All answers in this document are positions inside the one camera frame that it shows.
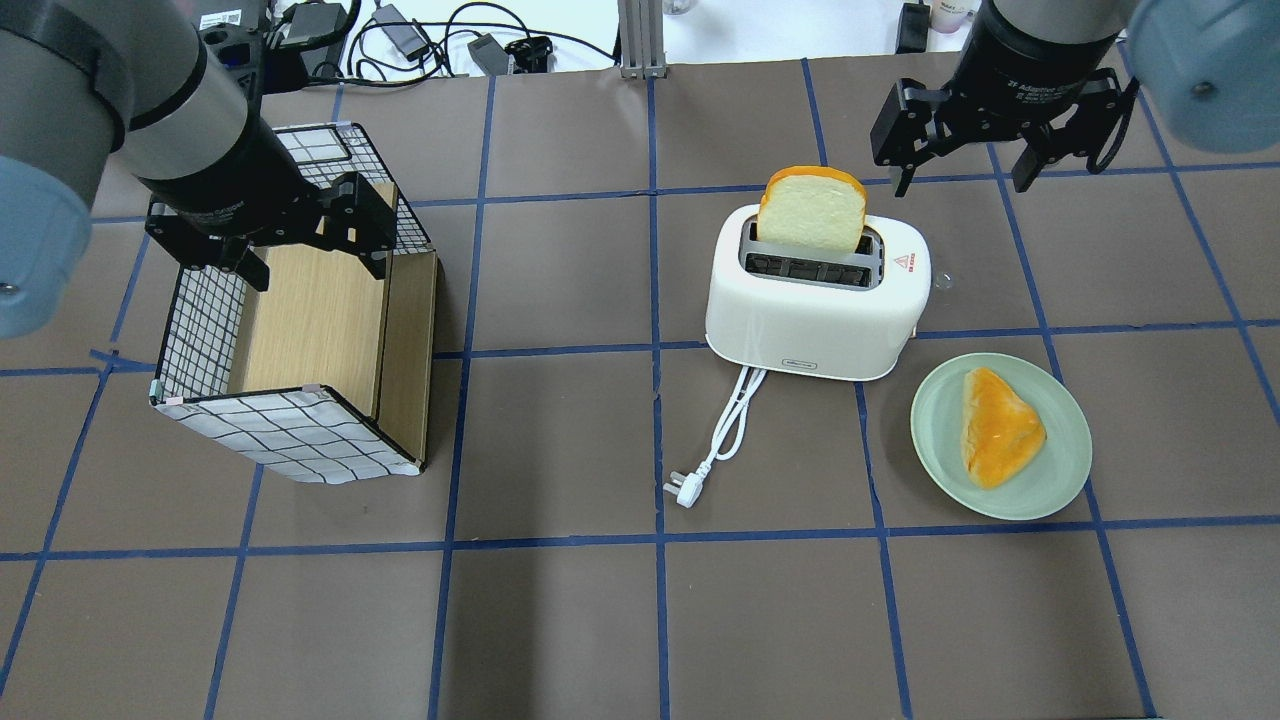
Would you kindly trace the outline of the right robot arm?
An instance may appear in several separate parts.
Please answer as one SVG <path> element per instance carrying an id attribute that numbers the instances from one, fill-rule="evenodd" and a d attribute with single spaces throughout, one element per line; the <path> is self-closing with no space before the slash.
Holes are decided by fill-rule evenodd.
<path id="1" fill-rule="evenodd" d="M 916 169 L 972 143 L 1025 147 L 1016 191 L 1065 158 L 1105 172 L 1144 94 L 1183 143 L 1277 143 L 1275 1 L 984 1 L 941 88 L 901 78 L 870 128 L 873 161 L 904 196 Z"/>

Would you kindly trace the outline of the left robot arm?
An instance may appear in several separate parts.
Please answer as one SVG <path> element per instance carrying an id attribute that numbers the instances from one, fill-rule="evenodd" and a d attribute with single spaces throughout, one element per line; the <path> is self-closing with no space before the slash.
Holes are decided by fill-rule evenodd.
<path id="1" fill-rule="evenodd" d="M 384 279 L 396 209 L 357 172 L 307 181 L 262 119 L 261 97 L 305 87 L 303 56 L 342 41 L 346 20 L 198 27 L 175 1 L 3 4 L 3 337 L 56 313 L 91 236 L 106 160 L 152 196 L 147 232 L 183 268 L 214 266 L 257 291 L 259 250 L 347 252 Z"/>

